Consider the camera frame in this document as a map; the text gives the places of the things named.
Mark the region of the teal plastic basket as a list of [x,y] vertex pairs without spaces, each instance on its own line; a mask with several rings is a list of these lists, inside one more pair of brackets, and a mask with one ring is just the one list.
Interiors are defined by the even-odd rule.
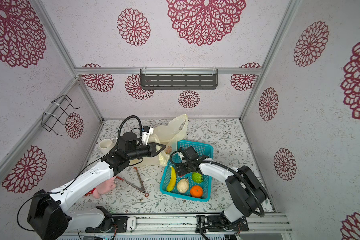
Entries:
[[[177,142],[175,150],[188,147],[193,147],[199,156],[205,155],[212,158],[214,155],[214,149],[211,145],[185,140]],[[168,191],[167,187],[172,182],[172,172],[175,168],[171,162],[168,162],[165,167],[160,184],[162,194],[189,201],[208,202],[210,200],[212,178],[206,175],[200,177],[193,172],[184,176],[176,175],[174,189]]]

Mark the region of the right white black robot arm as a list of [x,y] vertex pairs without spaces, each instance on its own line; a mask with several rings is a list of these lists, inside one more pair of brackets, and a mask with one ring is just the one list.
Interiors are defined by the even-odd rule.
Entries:
[[179,176],[195,172],[226,184],[233,203],[221,213],[225,225],[236,224],[252,214],[265,216],[262,203],[268,193],[249,167],[227,167],[206,155],[198,155],[193,147],[174,151],[170,162]]

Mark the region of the green bumpy fruit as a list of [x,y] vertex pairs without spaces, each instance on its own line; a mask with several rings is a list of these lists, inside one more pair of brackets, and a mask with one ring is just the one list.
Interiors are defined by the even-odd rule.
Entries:
[[192,173],[192,180],[197,184],[201,184],[204,181],[204,177],[199,173]]

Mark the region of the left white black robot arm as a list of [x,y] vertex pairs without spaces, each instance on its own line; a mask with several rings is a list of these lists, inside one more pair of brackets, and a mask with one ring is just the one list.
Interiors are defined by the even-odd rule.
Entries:
[[91,169],[50,192],[40,190],[30,199],[27,222],[31,231],[43,240],[56,240],[71,230],[86,228],[108,232],[113,228],[113,215],[104,207],[71,212],[70,207],[90,190],[116,177],[130,161],[152,158],[166,145],[149,142],[153,129],[139,126],[139,133],[118,130],[115,146]]

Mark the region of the grey wall shelf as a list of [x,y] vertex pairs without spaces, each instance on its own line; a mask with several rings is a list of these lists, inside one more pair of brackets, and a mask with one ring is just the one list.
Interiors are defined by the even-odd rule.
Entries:
[[217,69],[205,71],[159,71],[140,69],[144,90],[215,90],[219,83]]

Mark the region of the pink plush toy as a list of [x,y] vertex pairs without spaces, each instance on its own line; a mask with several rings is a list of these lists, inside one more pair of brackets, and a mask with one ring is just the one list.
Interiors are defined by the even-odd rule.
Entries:
[[115,179],[117,177],[112,177],[109,180],[106,180],[93,188],[91,191],[85,194],[85,196],[92,195],[95,199],[100,199],[102,195],[106,195],[113,191],[116,188]]

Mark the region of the white ceramic mug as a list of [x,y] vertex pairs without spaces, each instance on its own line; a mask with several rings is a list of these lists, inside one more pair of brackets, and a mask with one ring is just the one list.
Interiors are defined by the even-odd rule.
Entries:
[[118,138],[103,139],[99,142],[99,148],[103,152],[109,152],[117,142]]

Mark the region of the yellow banana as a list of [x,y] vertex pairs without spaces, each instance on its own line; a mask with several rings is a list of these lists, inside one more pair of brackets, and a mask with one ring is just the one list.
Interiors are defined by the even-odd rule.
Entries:
[[167,185],[167,192],[172,192],[176,186],[177,174],[174,167],[171,166],[171,179]]

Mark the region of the cream plastic bag orange print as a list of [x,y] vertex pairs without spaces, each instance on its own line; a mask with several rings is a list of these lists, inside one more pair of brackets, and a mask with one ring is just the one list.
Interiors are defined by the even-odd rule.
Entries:
[[149,137],[149,143],[155,142],[166,146],[166,149],[157,156],[143,160],[132,160],[130,165],[137,164],[136,167],[158,165],[166,166],[170,154],[177,149],[177,142],[184,140],[187,136],[188,116],[180,115],[171,120],[167,125],[154,127],[153,134]]

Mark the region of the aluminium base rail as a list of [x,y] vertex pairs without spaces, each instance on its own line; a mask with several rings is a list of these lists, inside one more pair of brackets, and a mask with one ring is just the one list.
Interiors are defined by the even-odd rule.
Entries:
[[285,214],[252,215],[233,227],[218,223],[219,214],[121,214],[105,233],[79,229],[60,240],[291,240],[293,229]]

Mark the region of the large orange fruit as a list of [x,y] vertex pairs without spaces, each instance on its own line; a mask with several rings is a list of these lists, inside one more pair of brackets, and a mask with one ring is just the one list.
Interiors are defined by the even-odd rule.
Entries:
[[191,188],[190,194],[193,198],[201,198],[204,194],[203,188],[195,185]]

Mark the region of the beige pear fruit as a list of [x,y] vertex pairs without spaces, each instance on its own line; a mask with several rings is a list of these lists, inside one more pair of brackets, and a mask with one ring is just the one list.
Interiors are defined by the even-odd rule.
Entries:
[[177,191],[180,194],[186,193],[189,189],[189,186],[190,186],[190,183],[189,183],[188,179],[181,179],[176,185]]

